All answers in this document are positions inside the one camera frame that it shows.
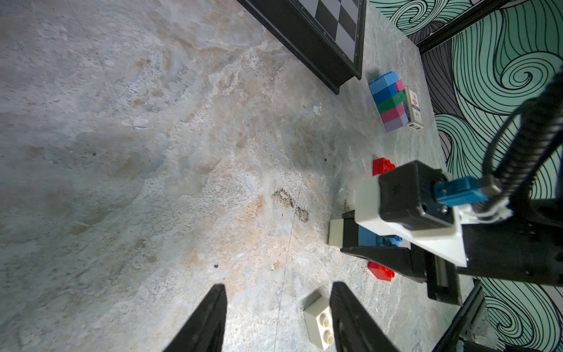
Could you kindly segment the dark blue square lego brick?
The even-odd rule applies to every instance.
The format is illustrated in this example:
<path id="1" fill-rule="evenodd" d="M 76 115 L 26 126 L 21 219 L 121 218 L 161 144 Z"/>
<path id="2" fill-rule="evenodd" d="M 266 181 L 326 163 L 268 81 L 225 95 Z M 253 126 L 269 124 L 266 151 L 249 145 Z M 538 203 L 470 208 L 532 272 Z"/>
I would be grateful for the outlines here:
<path id="1" fill-rule="evenodd" d="M 375 95 L 373 95 L 373 98 L 376 104 L 382 104 L 384 101 L 393 98 L 395 95 L 397 95 L 396 86 L 395 84 L 391 84 L 388 87 L 385 87 L 379 92 L 375 93 Z"/>

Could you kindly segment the black square lego brick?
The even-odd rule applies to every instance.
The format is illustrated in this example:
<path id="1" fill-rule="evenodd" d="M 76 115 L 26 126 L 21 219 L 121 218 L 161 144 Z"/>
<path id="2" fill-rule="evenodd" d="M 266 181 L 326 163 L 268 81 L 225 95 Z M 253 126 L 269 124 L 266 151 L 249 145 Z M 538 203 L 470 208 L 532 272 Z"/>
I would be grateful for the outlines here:
<path id="1" fill-rule="evenodd" d="M 359 246 L 359 226 L 355 222 L 355 211 L 348 211 L 342 215 L 343 235 L 342 247 L 356 247 Z"/>

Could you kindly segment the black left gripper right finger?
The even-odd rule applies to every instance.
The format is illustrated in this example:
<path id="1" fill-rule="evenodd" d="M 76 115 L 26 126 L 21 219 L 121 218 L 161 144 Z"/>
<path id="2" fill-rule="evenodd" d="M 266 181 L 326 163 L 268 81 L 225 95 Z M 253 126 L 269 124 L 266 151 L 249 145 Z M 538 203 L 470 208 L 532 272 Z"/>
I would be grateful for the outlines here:
<path id="1" fill-rule="evenodd" d="M 333 283 L 329 303 L 338 352 L 398 351 L 344 282 Z"/>

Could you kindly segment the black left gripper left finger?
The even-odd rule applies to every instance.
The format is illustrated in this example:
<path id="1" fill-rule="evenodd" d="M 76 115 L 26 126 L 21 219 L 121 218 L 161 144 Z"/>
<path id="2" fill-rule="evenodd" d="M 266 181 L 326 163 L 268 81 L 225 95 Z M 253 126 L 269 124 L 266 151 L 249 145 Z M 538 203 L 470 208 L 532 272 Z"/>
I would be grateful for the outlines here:
<path id="1" fill-rule="evenodd" d="M 164 351 L 222 351 L 226 318 L 226 287 L 215 284 Z"/>

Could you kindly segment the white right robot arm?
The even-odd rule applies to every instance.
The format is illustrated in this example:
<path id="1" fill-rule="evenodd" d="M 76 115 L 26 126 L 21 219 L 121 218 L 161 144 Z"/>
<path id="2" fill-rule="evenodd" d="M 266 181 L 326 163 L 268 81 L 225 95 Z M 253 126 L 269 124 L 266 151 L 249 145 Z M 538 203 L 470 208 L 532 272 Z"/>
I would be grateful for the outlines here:
<path id="1" fill-rule="evenodd" d="M 532 183 L 562 145 L 562 75 L 511 115 L 516 134 L 494 162 L 504 123 L 480 178 L 453 179 L 412 161 L 363 181 L 356 209 L 333 219 L 328 243 L 426 284 L 430 299 L 461 301 L 460 275 L 562 285 L 562 183 L 533 199 Z"/>

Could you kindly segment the magenta square lego brick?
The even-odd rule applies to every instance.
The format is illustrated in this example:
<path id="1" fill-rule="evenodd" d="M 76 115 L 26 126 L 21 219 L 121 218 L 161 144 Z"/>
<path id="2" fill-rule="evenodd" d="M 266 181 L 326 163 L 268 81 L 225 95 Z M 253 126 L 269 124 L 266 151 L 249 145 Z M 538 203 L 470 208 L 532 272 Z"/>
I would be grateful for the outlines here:
<path id="1" fill-rule="evenodd" d="M 389 123 L 392 120 L 400 118 L 404 114 L 405 114 L 404 105 L 400 104 L 400 105 L 397 105 L 396 107 L 393 107 L 393 108 L 389 109 L 388 111 L 385 111 L 384 113 L 382 113 L 381 118 L 382 118 L 384 123 Z"/>

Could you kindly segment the red square lego brick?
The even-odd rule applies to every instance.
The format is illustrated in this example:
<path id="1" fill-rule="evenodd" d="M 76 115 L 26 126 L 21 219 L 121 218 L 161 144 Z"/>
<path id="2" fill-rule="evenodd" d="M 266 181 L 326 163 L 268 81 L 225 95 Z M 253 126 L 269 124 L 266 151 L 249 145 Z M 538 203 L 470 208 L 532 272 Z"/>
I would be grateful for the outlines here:
<path id="1" fill-rule="evenodd" d="M 395 277 L 394 271 L 374 262 L 368 262 L 367 267 L 378 280 L 391 282 Z"/>

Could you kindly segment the pink square lego brick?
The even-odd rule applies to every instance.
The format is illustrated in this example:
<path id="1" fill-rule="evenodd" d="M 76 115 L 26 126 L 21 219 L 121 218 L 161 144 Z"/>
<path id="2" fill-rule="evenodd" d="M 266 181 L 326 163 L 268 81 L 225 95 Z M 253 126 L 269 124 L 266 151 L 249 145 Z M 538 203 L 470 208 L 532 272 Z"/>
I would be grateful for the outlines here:
<path id="1" fill-rule="evenodd" d="M 405 89 L 405 85 L 404 85 L 404 83 L 403 83 L 402 80 L 397 81 L 397 82 L 394 84 L 394 86 L 395 86 L 397 92 L 401 92 L 401 91 L 403 91 L 403 90 Z"/>

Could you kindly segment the green long lego brick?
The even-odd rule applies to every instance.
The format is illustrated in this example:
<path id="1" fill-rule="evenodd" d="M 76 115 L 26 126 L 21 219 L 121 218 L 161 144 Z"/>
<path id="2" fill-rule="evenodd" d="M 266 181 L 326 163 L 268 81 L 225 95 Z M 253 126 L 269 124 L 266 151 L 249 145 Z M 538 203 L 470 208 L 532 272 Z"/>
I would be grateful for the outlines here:
<path id="1" fill-rule="evenodd" d="M 378 111 L 383 114 L 391 109 L 395 109 L 398 106 L 403 105 L 403 101 L 406 99 L 405 91 L 400 91 L 396 95 L 392 96 L 391 98 L 378 103 Z"/>

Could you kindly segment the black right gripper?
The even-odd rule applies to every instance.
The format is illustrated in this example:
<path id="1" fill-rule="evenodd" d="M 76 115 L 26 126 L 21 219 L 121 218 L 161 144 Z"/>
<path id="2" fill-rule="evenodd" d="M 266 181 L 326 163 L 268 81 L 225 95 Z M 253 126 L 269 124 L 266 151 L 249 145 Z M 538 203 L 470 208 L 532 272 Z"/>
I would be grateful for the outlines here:
<path id="1" fill-rule="evenodd" d="M 418 283 L 427 285 L 428 298 L 446 304 L 461 305 L 462 293 L 457 267 L 418 246 L 343 247 L 340 252 L 382 265 Z"/>

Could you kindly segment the light blue long lego brick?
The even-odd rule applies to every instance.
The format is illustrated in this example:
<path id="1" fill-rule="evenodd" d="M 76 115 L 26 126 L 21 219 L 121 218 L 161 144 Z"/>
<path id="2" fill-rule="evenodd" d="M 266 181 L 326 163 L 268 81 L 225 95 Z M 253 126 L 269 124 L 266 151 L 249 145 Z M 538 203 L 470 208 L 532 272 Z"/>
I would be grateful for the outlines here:
<path id="1" fill-rule="evenodd" d="M 403 241 L 400 236 L 380 236 L 359 226 L 359 246 L 366 247 L 399 247 Z"/>

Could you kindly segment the lilac square lego brick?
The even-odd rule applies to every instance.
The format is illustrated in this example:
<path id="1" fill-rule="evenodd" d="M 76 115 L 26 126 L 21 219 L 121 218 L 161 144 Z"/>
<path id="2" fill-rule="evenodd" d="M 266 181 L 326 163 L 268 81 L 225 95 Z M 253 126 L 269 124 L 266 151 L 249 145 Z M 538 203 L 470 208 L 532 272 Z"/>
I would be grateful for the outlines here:
<path id="1" fill-rule="evenodd" d="M 402 114 L 400 117 L 397 117 L 393 120 L 384 123 L 384 128 L 387 132 L 395 131 L 399 128 L 405 127 L 409 123 L 409 118 L 407 114 Z"/>

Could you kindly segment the cream square lego brick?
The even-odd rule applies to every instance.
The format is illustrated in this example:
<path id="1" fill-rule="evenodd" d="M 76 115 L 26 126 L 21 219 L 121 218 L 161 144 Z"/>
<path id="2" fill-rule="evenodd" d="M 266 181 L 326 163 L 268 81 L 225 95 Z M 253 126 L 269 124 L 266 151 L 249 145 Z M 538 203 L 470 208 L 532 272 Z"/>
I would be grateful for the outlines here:
<path id="1" fill-rule="evenodd" d="M 328 245 L 334 249 L 343 248 L 344 219 L 332 219 L 329 224 Z"/>
<path id="2" fill-rule="evenodd" d="M 334 344 L 334 330 L 329 299 L 321 296 L 303 311 L 309 341 L 325 351 Z"/>

